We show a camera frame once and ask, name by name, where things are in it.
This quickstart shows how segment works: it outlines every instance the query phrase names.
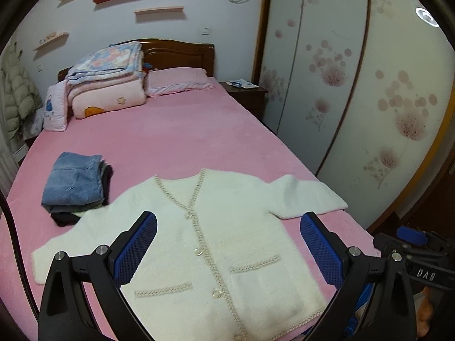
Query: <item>bed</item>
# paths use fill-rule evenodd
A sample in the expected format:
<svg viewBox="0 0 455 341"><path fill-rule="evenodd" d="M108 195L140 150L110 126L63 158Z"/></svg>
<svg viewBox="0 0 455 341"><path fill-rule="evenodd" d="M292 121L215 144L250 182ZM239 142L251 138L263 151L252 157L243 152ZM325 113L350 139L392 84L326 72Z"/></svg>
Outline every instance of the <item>bed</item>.
<svg viewBox="0 0 455 341"><path fill-rule="evenodd" d="M213 76L214 46L163 39L141 39L144 60L154 68L204 68ZM68 69L58 74L62 80ZM110 201L126 189L158 174L186 178L201 168L251 174L266 182L285 174L301 180L316 177L253 115L211 79L214 88L147 99L141 106L72 119L65 132L43 131L30 148L13 183L8 203L13 213L33 294L40 303L43 287L35 284L30 254L71 227L58 227L40 206L42 191L54 161L63 151L101 154L113 166ZM378 255L372 237L344 211L320 216L347 246ZM325 283L299 233L297 219L282 221L329 300L334 287ZM37 323L29 308L15 265L5 219L0 221L0 297L30 340L37 340ZM86 286L95 317L104 334L114 337L90 286ZM316 320L293 330L291 340Z"/></svg>

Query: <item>wooden headboard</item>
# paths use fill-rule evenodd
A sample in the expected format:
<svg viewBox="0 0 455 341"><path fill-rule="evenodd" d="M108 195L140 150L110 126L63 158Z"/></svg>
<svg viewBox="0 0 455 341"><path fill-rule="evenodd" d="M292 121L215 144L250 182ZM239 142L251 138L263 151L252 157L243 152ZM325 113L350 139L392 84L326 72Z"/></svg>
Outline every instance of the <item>wooden headboard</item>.
<svg viewBox="0 0 455 341"><path fill-rule="evenodd" d="M211 43L187 43L161 38L142 38L137 41L142 43L144 62L153 68L203 68L207 71L207 76L213 77L215 47ZM59 82L65 79L69 69L58 73Z"/></svg>

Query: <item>wardrobe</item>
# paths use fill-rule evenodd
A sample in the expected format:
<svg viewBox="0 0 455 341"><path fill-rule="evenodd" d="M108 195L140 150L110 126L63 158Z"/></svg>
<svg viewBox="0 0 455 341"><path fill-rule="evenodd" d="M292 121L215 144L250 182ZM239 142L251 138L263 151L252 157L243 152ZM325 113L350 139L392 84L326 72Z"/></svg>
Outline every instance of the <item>wardrobe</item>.
<svg viewBox="0 0 455 341"><path fill-rule="evenodd" d="M428 161L454 72L418 0L271 0L264 122L364 228Z"/></svg>

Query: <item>button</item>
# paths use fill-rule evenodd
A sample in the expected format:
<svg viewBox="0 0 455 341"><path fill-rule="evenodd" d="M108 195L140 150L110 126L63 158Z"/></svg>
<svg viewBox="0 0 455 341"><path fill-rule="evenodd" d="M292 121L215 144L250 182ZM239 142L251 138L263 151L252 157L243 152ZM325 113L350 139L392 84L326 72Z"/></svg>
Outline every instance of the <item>button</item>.
<svg viewBox="0 0 455 341"><path fill-rule="evenodd" d="M220 290L213 290L212 295L215 299L219 299L221 296L223 296L223 293Z"/></svg>

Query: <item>blue denim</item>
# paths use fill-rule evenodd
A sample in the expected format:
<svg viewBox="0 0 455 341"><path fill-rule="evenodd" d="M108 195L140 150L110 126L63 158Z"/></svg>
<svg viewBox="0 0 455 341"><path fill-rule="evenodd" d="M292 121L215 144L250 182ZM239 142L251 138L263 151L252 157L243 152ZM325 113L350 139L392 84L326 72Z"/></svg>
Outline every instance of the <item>blue denim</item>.
<svg viewBox="0 0 455 341"><path fill-rule="evenodd" d="M41 204L49 213L85 211L104 200L101 155L60 154L43 191Z"/></svg>

